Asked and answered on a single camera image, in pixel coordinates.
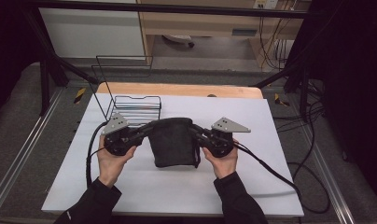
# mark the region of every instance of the black fabric bag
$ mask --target black fabric bag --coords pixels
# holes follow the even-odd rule
[[[157,167],[200,164],[200,147],[191,137],[187,118],[161,119],[148,136]]]

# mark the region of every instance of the cabinet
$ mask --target cabinet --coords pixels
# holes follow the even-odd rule
[[[61,57],[94,59],[96,55],[145,54],[137,12],[53,8],[40,8],[40,12],[55,52]]]

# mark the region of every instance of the black sleeve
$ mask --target black sleeve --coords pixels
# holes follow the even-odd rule
[[[216,179],[214,184],[222,202],[226,224],[268,223],[260,206],[246,192],[236,172]]]
[[[120,196],[121,192],[116,187],[109,189],[96,179],[84,192],[78,203],[64,211],[54,224],[106,224],[109,222],[112,210]]]

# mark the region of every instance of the person's right hand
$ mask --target person's right hand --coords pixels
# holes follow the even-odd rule
[[[203,147],[202,151],[205,158],[212,163],[217,178],[221,179],[235,172],[238,161],[238,149],[236,147],[227,156],[221,158],[214,157],[206,147]]]
[[[105,137],[101,135],[99,139],[99,148],[105,148],[104,146]],[[110,189],[117,182],[119,175],[121,174],[122,168],[124,168],[125,163],[133,157],[136,147],[131,147],[127,151],[125,156],[115,156],[110,154],[106,149],[97,152],[98,162],[99,162],[99,180],[108,186]]]

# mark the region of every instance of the white tabletop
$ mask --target white tabletop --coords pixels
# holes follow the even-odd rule
[[[107,107],[110,95],[97,93],[101,104]],[[226,117],[251,129],[251,133],[235,133],[234,138],[247,146],[277,173],[291,181],[286,159],[275,130],[266,100],[161,96],[161,119],[191,118],[203,128]],[[49,191],[42,210],[60,214],[75,204],[86,190],[85,161],[88,145],[96,127],[105,121],[92,96],[76,136],[61,169]],[[93,143],[93,151],[98,146]],[[198,169],[193,166],[157,168],[148,138],[145,138],[125,166],[116,183],[122,196],[114,214],[138,216],[219,216],[221,201],[213,181],[212,165],[203,153]],[[248,193],[255,198],[266,216],[300,217],[303,211],[293,188],[266,171],[249,155],[239,151],[237,172]],[[96,157],[92,158],[92,179],[99,174]]]

